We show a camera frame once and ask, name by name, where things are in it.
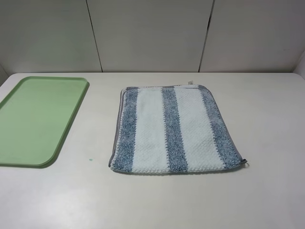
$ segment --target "tray rim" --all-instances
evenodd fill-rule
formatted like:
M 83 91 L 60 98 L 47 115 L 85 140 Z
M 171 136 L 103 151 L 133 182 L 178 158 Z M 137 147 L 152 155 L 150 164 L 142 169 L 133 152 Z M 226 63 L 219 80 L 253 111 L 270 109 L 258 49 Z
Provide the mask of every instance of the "tray rim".
M 55 150 L 54 150 L 54 153 L 52 154 L 52 156 L 46 160 L 45 162 L 43 163 L 40 163 L 40 164 L 23 164 L 23 163 L 20 163 L 20 164 L 16 164 L 16 163 L 2 163 L 0 162 L 0 166 L 5 166 L 5 167 L 32 167 L 32 168 L 45 168 L 45 167 L 48 167 L 50 165 L 52 165 L 58 155 L 59 155 L 59 152 L 61 151 L 61 148 L 63 146 L 63 143 L 65 142 L 65 139 L 69 133 L 69 130 L 72 126 L 72 123 L 75 119 L 75 116 L 82 104 L 82 101 L 88 91 L 88 88 L 90 86 L 89 82 L 87 81 L 87 79 L 83 78 L 83 77 L 52 77 L 52 76 L 27 76 L 23 79 L 21 79 L 15 86 L 14 88 L 4 97 L 4 99 L 2 101 L 0 101 L 0 109 L 6 104 L 6 102 L 15 94 L 15 92 L 20 88 L 20 86 L 25 83 L 26 81 L 28 80 L 35 80 L 35 79 L 39 79 L 39 80 L 71 80 L 71 81 L 84 81 L 85 82 L 85 86 L 84 86 L 84 89 L 83 91 L 81 92 L 81 95 L 76 103 L 76 106 L 74 108 L 74 110 L 72 111 L 71 113 L 71 116 L 65 126 L 65 129 L 59 139 L 59 142 L 57 144 L 57 146 L 55 147 Z

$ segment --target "blue and white striped towel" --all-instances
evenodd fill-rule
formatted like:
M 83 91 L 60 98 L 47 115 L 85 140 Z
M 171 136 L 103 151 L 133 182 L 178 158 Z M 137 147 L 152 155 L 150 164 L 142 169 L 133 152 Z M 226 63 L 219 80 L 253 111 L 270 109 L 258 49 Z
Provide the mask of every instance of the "blue and white striped towel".
M 112 170 L 142 174 L 205 172 L 245 162 L 205 87 L 122 90 L 109 161 Z

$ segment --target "tabletop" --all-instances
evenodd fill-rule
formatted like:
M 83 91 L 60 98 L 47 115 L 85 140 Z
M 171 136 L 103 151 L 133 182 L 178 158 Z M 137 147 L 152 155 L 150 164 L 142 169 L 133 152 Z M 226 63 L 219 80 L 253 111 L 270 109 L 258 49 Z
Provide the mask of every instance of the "tabletop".
M 293 73 L 18 73 L 90 83 L 47 168 L 0 167 L 4 229 L 301 229 L 305 218 L 305 80 Z M 108 168 L 127 86 L 194 84 L 213 94 L 248 164 L 223 173 L 136 176 Z

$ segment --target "striped towel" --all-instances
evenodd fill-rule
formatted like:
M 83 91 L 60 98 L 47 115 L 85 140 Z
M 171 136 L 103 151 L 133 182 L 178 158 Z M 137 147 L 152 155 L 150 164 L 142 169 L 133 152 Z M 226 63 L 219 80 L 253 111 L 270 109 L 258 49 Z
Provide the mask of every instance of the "striped towel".
M 112 170 L 142 174 L 205 172 L 235 168 L 245 162 L 205 87 L 122 90 L 109 161 Z

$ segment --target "plastic tray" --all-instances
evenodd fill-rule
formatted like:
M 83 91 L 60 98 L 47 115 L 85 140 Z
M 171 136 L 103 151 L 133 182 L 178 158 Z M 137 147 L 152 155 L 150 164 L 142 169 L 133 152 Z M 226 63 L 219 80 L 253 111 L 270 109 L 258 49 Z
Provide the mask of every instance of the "plastic tray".
M 0 166 L 52 164 L 88 87 L 84 78 L 22 79 L 0 103 Z

